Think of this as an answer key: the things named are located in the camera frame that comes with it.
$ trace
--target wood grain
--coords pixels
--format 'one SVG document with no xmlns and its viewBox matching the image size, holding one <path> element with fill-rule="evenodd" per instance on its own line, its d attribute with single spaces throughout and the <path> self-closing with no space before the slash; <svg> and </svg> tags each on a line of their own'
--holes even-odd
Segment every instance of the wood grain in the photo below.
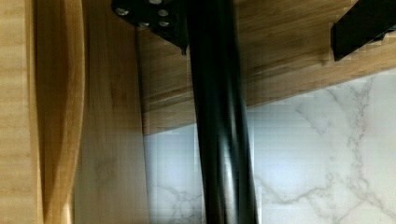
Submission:
<svg viewBox="0 0 396 224">
<path fill-rule="evenodd" d="M 81 1 L 36 0 L 38 170 L 46 224 L 71 223 L 85 70 Z"/>
<path fill-rule="evenodd" d="M 0 223 L 35 223 L 29 117 L 30 9 L 0 0 Z"/>
<path fill-rule="evenodd" d="M 333 62 L 330 29 L 356 2 L 235 1 L 247 105 L 396 66 L 394 35 Z M 190 58 L 145 29 L 138 31 L 138 43 L 144 134 L 193 123 Z"/>
<path fill-rule="evenodd" d="M 89 78 L 76 224 L 149 223 L 134 28 L 110 0 L 84 0 Z"/>
</svg>

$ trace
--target black metal pole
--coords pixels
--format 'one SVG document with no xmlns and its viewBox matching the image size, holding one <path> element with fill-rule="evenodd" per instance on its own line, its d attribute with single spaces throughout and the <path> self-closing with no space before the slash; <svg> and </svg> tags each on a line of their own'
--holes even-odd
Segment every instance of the black metal pole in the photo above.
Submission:
<svg viewBox="0 0 396 224">
<path fill-rule="evenodd" d="M 232 0 L 187 0 L 208 224 L 258 223 Z"/>
</svg>

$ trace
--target bolt head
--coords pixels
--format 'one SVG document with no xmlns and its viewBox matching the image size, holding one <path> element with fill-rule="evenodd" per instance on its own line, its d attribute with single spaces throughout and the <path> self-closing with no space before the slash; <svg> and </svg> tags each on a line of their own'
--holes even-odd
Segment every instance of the bolt head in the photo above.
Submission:
<svg viewBox="0 0 396 224">
<path fill-rule="evenodd" d="M 165 9 L 160 9 L 160 10 L 158 10 L 158 15 L 165 17 L 165 16 L 169 15 L 169 12 Z"/>
<path fill-rule="evenodd" d="M 161 27 L 168 27 L 170 25 L 169 21 L 160 21 L 158 23 L 161 25 Z"/>
<path fill-rule="evenodd" d="M 163 2 L 163 0 L 148 0 L 152 5 L 159 5 Z"/>
<path fill-rule="evenodd" d="M 149 27 L 149 23 L 148 22 L 139 22 L 139 26 L 140 27 Z"/>
<path fill-rule="evenodd" d="M 119 16 L 126 16 L 129 14 L 129 10 L 122 7 L 116 7 L 115 11 Z"/>
</svg>

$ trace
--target black metal bracket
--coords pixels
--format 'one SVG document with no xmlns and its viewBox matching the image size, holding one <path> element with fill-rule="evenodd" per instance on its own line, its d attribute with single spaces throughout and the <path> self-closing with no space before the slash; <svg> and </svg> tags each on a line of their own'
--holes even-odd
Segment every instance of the black metal bracket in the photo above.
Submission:
<svg viewBox="0 0 396 224">
<path fill-rule="evenodd" d="M 112 0 L 111 7 L 125 21 L 149 28 L 186 55 L 189 38 L 184 0 Z"/>
<path fill-rule="evenodd" d="M 332 27 L 332 51 L 340 61 L 396 28 L 395 0 L 360 0 Z"/>
</svg>

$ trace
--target marble wall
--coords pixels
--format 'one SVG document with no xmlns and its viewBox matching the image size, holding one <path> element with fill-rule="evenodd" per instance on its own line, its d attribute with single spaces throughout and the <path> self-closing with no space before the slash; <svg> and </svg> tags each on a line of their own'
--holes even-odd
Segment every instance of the marble wall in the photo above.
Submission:
<svg viewBox="0 0 396 224">
<path fill-rule="evenodd" d="M 396 224 L 396 69 L 247 119 L 262 224 Z M 205 223 L 195 125 L 145 146 L 150 223 Z"/>
</svg>

